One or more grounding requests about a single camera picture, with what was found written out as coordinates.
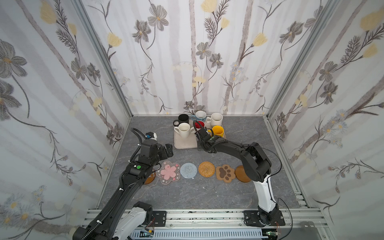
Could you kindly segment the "plain white mug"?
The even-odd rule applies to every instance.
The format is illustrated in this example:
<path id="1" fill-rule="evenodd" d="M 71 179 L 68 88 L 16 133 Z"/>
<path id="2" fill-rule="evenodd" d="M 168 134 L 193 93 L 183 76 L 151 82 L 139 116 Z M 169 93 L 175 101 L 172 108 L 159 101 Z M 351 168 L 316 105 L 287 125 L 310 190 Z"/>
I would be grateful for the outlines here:
<path id="1" fill-rule="evenodd" d="M 190 136 L 190 134 L 195 133 L 195 129 L 188 123 L 179 124 L 177 127 L 174 127 L 174 131 L 183 139 L 186 139 Z"/>

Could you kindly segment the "pink flower coaster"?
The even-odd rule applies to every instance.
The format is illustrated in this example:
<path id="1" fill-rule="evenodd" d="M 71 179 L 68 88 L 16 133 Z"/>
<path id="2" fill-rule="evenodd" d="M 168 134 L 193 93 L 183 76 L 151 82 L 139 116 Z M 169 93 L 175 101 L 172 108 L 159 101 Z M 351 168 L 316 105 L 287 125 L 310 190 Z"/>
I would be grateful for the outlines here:
<path id="1" fill-rule="evenodd" d="M 156 176 L 160 178 L 160 183 L 168 185 L 171 182 L 176 182 L 181 178 L 180 174 L 181 165 L 178 163 L 171 163 L 164 161 L 159 170 L 156 171 Z"/>

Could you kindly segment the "dark brown round coaster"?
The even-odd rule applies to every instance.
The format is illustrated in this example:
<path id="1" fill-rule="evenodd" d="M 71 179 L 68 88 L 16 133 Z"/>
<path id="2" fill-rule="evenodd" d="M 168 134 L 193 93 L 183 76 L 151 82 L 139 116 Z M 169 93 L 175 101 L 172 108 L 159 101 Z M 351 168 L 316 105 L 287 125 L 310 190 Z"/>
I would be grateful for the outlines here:
<path id="1" fill-rule="evenodd" d="M 148 178 L 147 178 L 147 180 L 145 181 L 145 185 L 148 185 L 148 184 L 150 184 L 150 183 L 152 183 L 154 180 L 155 180 L 155 178 L 156 178 L 156 173 L 152 173 Z"/>

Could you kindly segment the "brown paw shaped coaster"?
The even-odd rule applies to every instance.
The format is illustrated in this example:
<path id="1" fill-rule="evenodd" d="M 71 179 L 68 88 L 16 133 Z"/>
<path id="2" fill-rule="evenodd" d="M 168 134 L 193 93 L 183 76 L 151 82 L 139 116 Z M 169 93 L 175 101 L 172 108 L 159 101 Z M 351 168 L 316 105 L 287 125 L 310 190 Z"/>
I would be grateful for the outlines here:
<path id="1" fill-rule="evenodd" d="M 216 167 L 216 177 L 219 181 L 231 183 L 236 178 L 235 169 L 229 165 L 222 165 Z"/>

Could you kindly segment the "brown round wooden coaster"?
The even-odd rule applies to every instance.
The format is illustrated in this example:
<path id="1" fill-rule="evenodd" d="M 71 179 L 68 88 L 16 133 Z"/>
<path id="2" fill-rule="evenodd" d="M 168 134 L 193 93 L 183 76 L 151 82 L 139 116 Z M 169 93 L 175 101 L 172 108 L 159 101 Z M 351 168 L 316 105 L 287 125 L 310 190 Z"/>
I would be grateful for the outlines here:
<path id="1" fill-rule="evenodd" d="M 247 176 L 244 166 L 238 166 L 235 169 L 236 178 L 242 183 L 249 183 L 251 179 Z"/>

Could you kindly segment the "grey blue round coaster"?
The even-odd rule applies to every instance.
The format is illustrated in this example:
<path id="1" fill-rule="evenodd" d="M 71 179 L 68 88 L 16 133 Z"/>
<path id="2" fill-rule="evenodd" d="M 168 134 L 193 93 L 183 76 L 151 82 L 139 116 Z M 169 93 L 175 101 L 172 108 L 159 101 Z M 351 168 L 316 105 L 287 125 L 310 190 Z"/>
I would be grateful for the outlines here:
<path id="1" fill-rule="evenodd" d="M 192 163 L 185 163 L 180 168 L 180 174 L 185 179 L 193 179 L 198 172 L 197 167 Z"/>

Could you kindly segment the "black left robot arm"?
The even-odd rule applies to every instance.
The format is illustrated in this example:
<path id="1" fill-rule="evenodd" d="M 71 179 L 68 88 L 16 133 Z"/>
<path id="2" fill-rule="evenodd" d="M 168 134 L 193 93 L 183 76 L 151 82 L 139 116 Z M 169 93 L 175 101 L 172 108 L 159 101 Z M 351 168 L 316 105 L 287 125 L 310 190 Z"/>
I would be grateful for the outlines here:
<path id="1" fill-rule="evenodd" d="M 134 156 L 119 177 L 119 185 L 100 213 L 86 228 L 79 227 L 73 235 L 74 240 L 112 240 L 127 204 L 153 173 L 160 161 L 174 155 L 171 144 L 162 145 L 154 139 L 141 143 L 140 153 Z"/>

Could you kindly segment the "woven rattan round coaster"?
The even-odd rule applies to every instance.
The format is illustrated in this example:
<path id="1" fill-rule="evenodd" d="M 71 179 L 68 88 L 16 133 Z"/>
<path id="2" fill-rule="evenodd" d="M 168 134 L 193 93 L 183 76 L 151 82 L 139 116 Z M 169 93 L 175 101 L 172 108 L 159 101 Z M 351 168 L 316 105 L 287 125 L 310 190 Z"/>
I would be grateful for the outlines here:
<path id="1" fill-rule="evenodd" d="M 216 168 L 211 162 L 202 162 L 198 167 L 198 171 L 201 176 L 210 178 L 215 174 Z"/>

